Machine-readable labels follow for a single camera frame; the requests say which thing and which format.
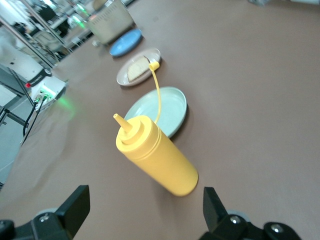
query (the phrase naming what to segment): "floor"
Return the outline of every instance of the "floor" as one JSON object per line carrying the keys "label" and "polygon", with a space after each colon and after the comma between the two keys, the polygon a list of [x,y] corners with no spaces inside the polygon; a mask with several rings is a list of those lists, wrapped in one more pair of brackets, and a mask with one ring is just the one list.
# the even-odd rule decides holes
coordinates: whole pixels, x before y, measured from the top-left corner
{"label": "floor", "polygon": [[[13,98],[4,107],[20,118],[26,120],[32,106],[26,97]],[[23,138],[23,126],[10,118],[5,119],[6,124],[0,126],[0,183],[5,183],[11,171],[15,158],[19,152]]]}

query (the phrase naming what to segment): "screw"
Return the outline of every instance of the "screw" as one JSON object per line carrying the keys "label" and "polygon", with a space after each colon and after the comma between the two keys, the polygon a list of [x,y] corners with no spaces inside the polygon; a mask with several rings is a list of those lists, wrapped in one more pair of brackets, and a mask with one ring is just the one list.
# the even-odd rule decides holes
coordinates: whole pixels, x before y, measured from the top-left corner
{"label": "screw", "polygon": [[282,233],[284,229],[279,224],[272,224],[271,229],[276,233]]}
{"label": "screw", "polygon": [[240,218],[236,215],[230,217],[231,222],[234,224],[239,224],[241,222]]}
{"label": "screw", "polygon": [[42,222],[42,223],[43,223],[44,221],[48,220],[48,219],[49,219],[48,213],[46,213],[45,215],[39,217],[39,221]]}

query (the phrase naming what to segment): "white plate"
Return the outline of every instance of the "white plate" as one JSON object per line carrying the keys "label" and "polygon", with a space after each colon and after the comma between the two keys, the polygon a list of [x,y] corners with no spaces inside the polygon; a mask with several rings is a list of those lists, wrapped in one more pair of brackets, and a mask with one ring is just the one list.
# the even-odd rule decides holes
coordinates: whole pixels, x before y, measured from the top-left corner
{"label": "white plate", "polygon": [[[182,91],[173,86],[160,88],[161,113],[157,125],[162,132],[171,138],[181,127],[187,113],[187,100]],[[136,116],[148,116],[153,121],[158,115],[158,93],[152,90],[133,104],[124,119]]]}
{"label": "white plate", "polygon": [[118,84],[122,86],[134,86],[143,82],[152,75],[151,71],[148,69],[144,74],[140,75],[135,80],[129,82],[128,67],[142,56],[145,56],[147,59],[149,59],[150,63],[159,62],[161,59],[160,51],[156,48],[149,48],[142,52],[139,52],[137,55],[135,55],[133,58],[127,61],[119,70],[118,74],[116,75],[116,81]]}

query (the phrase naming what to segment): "nozzle cap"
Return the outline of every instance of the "nozzle cap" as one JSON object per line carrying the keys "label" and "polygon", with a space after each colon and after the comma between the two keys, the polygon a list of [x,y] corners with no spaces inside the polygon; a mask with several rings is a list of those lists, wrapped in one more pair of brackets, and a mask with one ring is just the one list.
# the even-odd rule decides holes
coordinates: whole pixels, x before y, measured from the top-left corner
{"label": "nozzle cap", "polygon": [[151,63],[149,64],[149,69],[150,69],[151,71],[155,71],[155,70],[157,70],[159,67],[160,67],[160,63],[159,63],[158,61],[154,61],[154,62],[151,62]]}
{"label": "nozzle cap", "polygon": [[139,115],[126,121],[132,126],[128,132],[120,127],[116,136],[116,147],[131,161],[138,161],[152,151],[158,143],[161,130],[148,117]]}
{"label": "nozzle cap", "polygon": [[123,128],[126,133],[129,133],[132,129],[132,125],[123,119],[119,114],[113,115],[113,118],[118,122],[118,124]]}

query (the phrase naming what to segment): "bread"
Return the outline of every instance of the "bread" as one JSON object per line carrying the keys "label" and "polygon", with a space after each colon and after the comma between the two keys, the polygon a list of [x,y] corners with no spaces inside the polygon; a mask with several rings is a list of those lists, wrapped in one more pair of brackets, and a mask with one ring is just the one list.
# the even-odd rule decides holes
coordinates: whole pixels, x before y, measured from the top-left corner
{"label": "bread", "polygon": [[127,70],[129,83],[144,74],[149,69],[149,63],[149,59],[145,56],[141,56],[135,60]]}

